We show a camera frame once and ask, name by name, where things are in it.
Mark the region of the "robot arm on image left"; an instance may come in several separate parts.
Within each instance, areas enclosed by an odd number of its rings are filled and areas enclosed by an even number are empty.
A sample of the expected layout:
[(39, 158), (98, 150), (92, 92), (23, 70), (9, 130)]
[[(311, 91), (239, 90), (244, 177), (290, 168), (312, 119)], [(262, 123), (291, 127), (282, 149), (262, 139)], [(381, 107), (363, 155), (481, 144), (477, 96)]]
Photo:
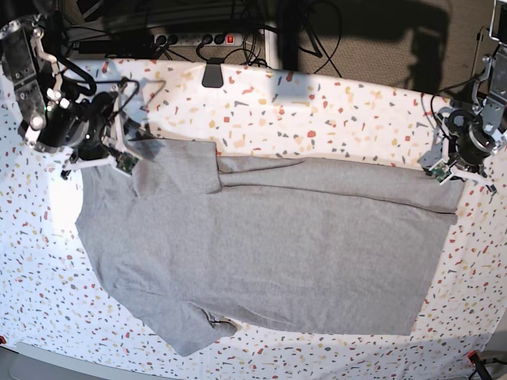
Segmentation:
[(43, 154), (69, 151), (61, 177), (110, 165), (130, 176), (156, 149), (154, 136), (133, 121), (127, 106), (141, 86), (133, 78), (96, 80), (61, 52), (66, 36), (53, 17), (17, 16), (1, 27), (1, 64), (21, 112), (19, 135)]

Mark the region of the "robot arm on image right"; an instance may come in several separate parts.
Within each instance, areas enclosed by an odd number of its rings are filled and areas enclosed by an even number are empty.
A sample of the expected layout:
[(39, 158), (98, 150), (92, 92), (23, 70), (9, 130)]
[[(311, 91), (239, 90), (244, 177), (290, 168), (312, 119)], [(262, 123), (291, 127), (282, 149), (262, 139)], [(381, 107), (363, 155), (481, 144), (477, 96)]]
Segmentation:
[[(429, 99), (429, 115), (435, 122), (440, 158), (425, 174), (440, 186), (449, 181), (474, 181), (495, 194), (487, 169), (491, 158), (506, 150), (506, 2), (495, 1), (486, 29), (497, 46), (482, 57), (483, 68), (469, 79), (438, 90)], [(433, 102), (452, 89), (471, 87), (470, 102), (451, 101), (436, 111)]]

